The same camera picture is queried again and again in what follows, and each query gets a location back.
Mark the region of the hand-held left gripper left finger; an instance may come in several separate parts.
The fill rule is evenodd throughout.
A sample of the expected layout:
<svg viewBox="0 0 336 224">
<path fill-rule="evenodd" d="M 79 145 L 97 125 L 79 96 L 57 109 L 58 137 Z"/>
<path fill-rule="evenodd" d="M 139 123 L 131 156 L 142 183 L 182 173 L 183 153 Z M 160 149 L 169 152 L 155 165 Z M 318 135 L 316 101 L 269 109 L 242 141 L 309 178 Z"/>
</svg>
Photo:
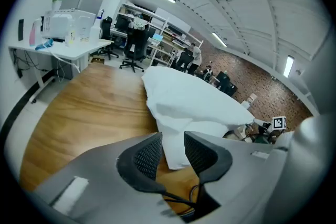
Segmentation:
<svg viewBox="0 0 336 224">
<path fill-rule="evenodd" d="M 118 173 L 137 191 L 163 194 L 166 188 L 156 182 L 161 156 L 162 133 L 157 132 L 120 154 L 117 160 Z"/>
</svg>

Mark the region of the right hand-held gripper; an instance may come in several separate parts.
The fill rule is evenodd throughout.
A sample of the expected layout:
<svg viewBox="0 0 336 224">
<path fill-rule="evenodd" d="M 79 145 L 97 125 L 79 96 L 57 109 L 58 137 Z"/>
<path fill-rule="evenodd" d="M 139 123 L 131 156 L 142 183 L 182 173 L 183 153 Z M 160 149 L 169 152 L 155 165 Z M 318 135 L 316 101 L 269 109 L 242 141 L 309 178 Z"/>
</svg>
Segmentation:
<svg viewBox="0 0 336 224">
<path fill-rule="evenodd" d="M 273 117 L 271 122 L 264 122 L 261 126 L 265 128 L 267 131 L 285 130 L 286 117 L 285 116 Z"/>
</svg>

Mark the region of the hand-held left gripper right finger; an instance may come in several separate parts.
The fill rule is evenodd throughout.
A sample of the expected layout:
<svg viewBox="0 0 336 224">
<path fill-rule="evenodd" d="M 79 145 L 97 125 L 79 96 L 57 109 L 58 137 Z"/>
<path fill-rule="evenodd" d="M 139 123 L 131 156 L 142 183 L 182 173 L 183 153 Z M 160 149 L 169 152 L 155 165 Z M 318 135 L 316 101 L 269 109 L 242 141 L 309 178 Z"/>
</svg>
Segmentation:
<svg viewBox="0 0 336 224">
<path fill-rule="evenodd" d="M 220 180 L 233 164 L 232 154 L 192 132 L 184 133 L 185 155 L 200 184 Z"/>
</svg>

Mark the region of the white pillow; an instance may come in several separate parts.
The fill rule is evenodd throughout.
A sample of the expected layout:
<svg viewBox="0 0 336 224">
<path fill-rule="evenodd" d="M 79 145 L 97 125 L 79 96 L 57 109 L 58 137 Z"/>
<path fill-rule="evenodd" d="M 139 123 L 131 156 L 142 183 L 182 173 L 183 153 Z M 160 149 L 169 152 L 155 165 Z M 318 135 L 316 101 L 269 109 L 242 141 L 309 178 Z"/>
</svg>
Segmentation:
<svg viewBox="0 0 336 224">
<path fill-rule="evenodd" d="M 228 131 L 228 127 L 217 122 L 201 121 L 191 122 L 184 131 L 199 132 L 215 137 L 223 137 Z"/>
</svg>

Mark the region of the white pillowcase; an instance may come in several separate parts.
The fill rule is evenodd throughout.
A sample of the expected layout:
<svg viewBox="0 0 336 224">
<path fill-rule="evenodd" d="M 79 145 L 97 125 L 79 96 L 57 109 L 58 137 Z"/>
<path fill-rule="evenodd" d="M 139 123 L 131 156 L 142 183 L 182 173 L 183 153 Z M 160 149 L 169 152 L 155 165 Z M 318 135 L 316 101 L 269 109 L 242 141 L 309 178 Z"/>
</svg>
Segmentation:
<svg viewBox="0 0 336 224">
<path fill-rule="evenodd" d="M 255 119 L 239 102 L 190 74 L 150 66 L 142 80 L 146 104 L 162 133 L 164 154 L 171 170 L 190 165 L 185 155 L 184 129 L 191 122 L 217 122 L 231 131 Z"/>
</svg>

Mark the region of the wood top white desk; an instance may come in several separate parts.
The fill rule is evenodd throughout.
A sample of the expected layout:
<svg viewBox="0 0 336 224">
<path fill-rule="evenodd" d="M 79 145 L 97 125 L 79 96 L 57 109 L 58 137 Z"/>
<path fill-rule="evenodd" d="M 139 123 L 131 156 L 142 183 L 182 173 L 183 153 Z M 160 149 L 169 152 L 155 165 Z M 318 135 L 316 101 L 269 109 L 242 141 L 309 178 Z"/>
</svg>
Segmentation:
<svg viewBox="0 0 336 224">
<path fill-rule="evenodd" d="M 130 63 L 133 59 L 133 52 L 131 52 L 131 56 L 129 57 L 126 56 L 124 52 L 127 45 L 127 34 L 117 31 L 115 29 L 111 29 L 110 32 L 112 40 L 114 41 L 114 47 L 122 52 L 122 64 L 126 66 L 126 63 Z M 160 48 L 158 46 L 155 46 L 154 43 L 152 43 L 151 41 L 152 40 L 149 38 L 149 40 L 144 45 L 143 56 L 140 59 L 136 60 L 136 62 L 142 63 L 145 59 L 152 60 L 152 58 L 154 58 L 154 55 L 160 50 Z"/>
</svg>

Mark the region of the white garment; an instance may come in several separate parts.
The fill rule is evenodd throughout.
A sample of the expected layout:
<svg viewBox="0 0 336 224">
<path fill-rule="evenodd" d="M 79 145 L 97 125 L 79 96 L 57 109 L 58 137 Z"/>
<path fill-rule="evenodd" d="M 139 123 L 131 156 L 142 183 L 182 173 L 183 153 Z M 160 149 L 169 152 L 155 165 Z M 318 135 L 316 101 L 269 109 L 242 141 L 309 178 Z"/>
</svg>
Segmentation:
<svg viewBox="0 0 336 224">
<path fill-rule="evenodd" d="M 129 22 L 128 28 L 143 31 L 145 30 L 147 25 L 148 22 L 146 20 L 135 18 L 134 20 Z"/>
</svg>

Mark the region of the small clear bottle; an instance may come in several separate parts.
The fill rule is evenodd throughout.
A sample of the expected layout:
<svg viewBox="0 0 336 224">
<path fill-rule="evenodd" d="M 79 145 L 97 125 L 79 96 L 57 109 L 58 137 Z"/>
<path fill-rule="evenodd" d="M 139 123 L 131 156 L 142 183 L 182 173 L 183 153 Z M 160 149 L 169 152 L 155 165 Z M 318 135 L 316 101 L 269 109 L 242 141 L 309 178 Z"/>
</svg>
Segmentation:
<svg viewBox="0 0 336 224">
<path fill-rule="evenodd" d="M 76 37 L 75 30 L 70 29 L 65 37 L 65 45 L 67 47 L 71 47 L 75 42 L 75 37 Z"/>
</svg>

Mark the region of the white shelving rack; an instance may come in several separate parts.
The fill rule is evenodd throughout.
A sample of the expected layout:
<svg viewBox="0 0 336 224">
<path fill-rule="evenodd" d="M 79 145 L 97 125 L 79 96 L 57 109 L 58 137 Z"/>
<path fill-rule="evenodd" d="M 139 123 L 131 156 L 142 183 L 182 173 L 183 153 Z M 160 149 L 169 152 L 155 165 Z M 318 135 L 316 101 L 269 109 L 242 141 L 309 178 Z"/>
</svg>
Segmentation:
<svg viewBox="0 0 336 224">
<path fill-rule="evenodd" d="M 169 67 L 177 54 L 184 48 L 189 49 L 191 43 L 194 43 L 197 47 L 201 47 L 203 44 L 202 40 L 178 28 L 168 17 L 162 17 L 131 3 L 122 3 L 120 5 L 116 18 L 120 15 L 127 17 L 128 20 L 134 20 L 137 15 L 143 15 L 149 22 L 149 28 L 155 28 L 155 33 L 163 36 L 161 43 L 158 45 L 160 50 L 150 60 L 150 66 L 157 63 L 158 65 Z"/>
</svg>

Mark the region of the blue face mask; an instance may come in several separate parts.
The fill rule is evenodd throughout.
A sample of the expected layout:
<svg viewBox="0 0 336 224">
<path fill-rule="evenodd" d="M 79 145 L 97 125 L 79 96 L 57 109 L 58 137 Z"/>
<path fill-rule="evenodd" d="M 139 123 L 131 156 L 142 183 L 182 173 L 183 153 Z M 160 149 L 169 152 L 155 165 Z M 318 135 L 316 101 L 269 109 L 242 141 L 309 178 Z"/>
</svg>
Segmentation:
<svg viewBox="0 0 336 224">
<path fill-rule="evenodd" d="M 46 42 L 39 44 L 35 47 L 35 50 L 49 49 L 53 46 L 54 40 L 49 39 Z"/>
</svg>

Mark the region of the white printer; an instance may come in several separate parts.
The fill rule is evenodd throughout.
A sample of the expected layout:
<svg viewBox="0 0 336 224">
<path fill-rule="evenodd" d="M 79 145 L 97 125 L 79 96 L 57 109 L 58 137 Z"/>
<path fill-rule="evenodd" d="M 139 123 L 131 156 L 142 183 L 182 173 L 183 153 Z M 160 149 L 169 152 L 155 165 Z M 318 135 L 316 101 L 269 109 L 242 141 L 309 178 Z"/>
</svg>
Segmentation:
<svg viewBox="0 0 336 224">
<path fill-rule="evenodd" d="M 78 9 L 60 9 L 45 12 L 42 37 L 66 40 L 70 32 L 75 40 L 89 38 L 96 16 Z"/>
</svg>

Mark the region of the pink bottle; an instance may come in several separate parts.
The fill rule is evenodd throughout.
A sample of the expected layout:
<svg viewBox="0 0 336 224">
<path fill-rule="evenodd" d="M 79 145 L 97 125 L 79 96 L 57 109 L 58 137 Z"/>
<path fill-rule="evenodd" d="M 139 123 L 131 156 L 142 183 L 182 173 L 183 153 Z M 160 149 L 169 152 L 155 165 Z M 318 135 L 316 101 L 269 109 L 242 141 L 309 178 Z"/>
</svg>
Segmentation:
<svg viewBox="0 0 336 224">
<path fill-rule="evenodd" d="M 42 36 L 41 36 L 41 26 L 42 26 L 41 18 L 36 19 L 33 22 L 33 25 L 32 25 L 32 28 L 29 34 L 29 45 L 31 47 L 41 45 L 43 42 Z"/>
</svg>

